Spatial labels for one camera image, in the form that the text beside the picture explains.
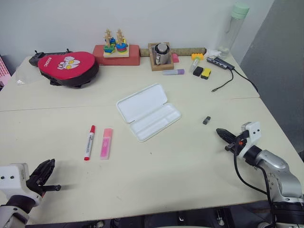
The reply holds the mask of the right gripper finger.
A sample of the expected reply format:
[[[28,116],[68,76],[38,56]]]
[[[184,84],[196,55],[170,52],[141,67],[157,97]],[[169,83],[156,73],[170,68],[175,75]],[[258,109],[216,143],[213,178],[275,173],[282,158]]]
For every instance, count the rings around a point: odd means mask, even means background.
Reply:
[[[231,133],[228,130],[223,129],[223,128],[217,128],[216,133],[218,134],[218,136],[221,139],[235,139],[236,138],[236,136],[233,133]]]
[[[223,139],[227,143],[233,143],[234,142],[234,134],[230,132],[219,132],[219,137]]]

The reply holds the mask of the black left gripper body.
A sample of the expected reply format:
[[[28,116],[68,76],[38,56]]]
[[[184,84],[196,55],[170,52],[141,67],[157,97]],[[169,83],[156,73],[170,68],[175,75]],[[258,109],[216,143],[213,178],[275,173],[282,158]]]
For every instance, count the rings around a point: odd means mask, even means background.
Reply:
[[[45,195],[45,191],[43,190],[43,186],[47,182],[46,177],[40,177],[38,175],[30,175],[29,180],[26,181],[26,186],[33,192],[37,193],[39,196],[43,197]]]

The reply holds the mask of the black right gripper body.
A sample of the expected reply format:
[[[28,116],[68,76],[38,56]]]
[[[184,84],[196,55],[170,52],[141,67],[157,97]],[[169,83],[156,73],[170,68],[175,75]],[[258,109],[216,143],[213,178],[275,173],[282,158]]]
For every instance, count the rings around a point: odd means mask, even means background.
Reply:
[[[233,143],[228,143],[228,145],[225,146],[225,150],[229,152],[241,152],[241,150],[246,145],[246,139],[237,139],[237,137],[234,139]]]

